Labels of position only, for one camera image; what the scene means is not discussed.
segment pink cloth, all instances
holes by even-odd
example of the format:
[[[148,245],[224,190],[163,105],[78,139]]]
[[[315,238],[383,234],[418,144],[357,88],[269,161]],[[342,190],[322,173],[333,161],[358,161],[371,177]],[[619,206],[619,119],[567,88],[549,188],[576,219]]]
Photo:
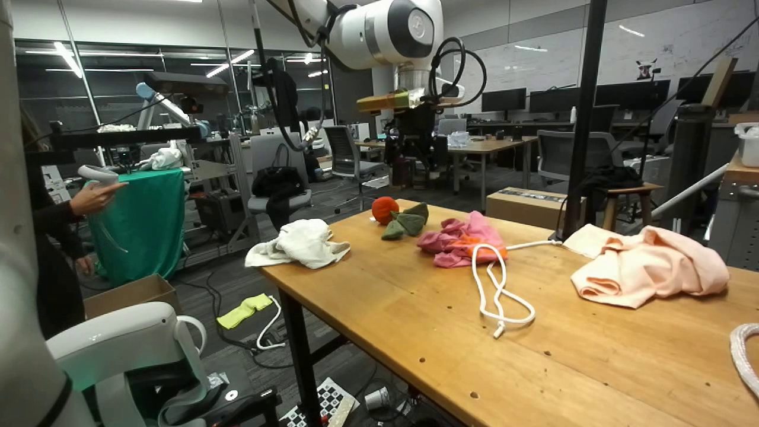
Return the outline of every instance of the pink cloth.
[[[441,230],[425,233],[418,239],[418,246],[425,254],[431,254],[435,265],[441,265],[441,269],[471,265],[472,251],[476,245],[494,245],[501,248],[501,257],[505,258],[504,238],[480,212],[472,212],[466,221],[447,219],[441,224]],[[476,254],[476,263],[494,263],[494,260],[497,260],[494,251]]]
[[[639,308],[652,297],[729,289],[729,265],[716,251],[665,227],[643,227],[637,238],[613,234],[599,254],[573,275],[576,291],[599,303]]]

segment crumpled cloth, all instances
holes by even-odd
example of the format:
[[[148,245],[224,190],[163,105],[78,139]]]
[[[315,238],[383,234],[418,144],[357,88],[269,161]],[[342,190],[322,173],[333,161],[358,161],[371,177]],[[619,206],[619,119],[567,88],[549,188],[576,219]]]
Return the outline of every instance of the crumpled cloth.
[[[480,213],[472,212],[466,221],[447,219],[441,230],[425,233],[418,246],[431,254],[431,263],[439,269],[462,269],[472,263],[476,245],[491,245],[505,258],[505,245],[501,233]],[[494,263],[494,251],[476,251],[476,263]]]
[[[342,260],[351,245],[333,243],[333,230],[321,219],[291,221],[282,226],[271,243],[251,246],[244,257],[246,269],[303,263],[307,269],[326,269]]]
[[[584,226],[567,248],[595,257],[573,275],[580,297],[599,303],[639,308],[652,297],[708,297],[729,289],[729,265],[701,243],[665,227],[643,227],[622,238]]]

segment desk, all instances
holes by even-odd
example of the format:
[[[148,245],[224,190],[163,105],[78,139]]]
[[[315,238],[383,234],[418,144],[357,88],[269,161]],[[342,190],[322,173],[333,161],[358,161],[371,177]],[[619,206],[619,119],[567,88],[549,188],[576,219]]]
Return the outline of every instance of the desk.
[[[471,144],[448,148],[448,152],[454,155],[454,193],[460,190],[460,182],[457,182],[460,156],[476,155],[476,156],[482,156],[482,161],[480,161],[480,209],[486,209],[486,188],[484,188],[486,158],[494,152],[516,149],[516,148],[524,148],[524,155],[523,155],[523,184],[530,188],[531,144],[536,139],[538,139],[536,136],[524,136],[523,139],[513,139],[513,138],[505,138],[505,139],[476,139],[476,142],[471,142]]]
[[[429,226],[460,212],[429,209]],[[507,245],[549,230],[494,221]],[[511,289],[536,323],[494,339],[476,316],[467,269],[441,270],[415,239],[383,243],[371,213],[333,226],[351,254],[326,270],[272,265],[303,407],[315,383],[302,307],[407,378],[467,425],[758,425],[729,333],[758,320],[759,275],[730,270],[730,294],[657,299],[639,311],[576,297],[569,273],[586,260],[563,246],[511,254]]]

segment yellow object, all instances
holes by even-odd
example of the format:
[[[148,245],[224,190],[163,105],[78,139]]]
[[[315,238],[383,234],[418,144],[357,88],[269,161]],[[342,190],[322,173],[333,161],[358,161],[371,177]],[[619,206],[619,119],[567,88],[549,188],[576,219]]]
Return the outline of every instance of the yellow object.
[[[231,314],[216,317],[216,323],[225,330],[236,330],[242,320],[251,317],[255,314],[264,311],[267,307],[271,307],[269,294],[250,297],[250,299],[242,299],[242,303],[238,308],[232,308]]]

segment red ball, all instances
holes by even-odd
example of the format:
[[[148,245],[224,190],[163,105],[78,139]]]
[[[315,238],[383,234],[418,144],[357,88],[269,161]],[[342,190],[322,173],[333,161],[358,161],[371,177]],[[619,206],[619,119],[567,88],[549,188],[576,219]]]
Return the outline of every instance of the red ball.
[[[393,197],[378,197],[372,202],[372,216],[385,227],[393,216],[398,216],[398,202]]]

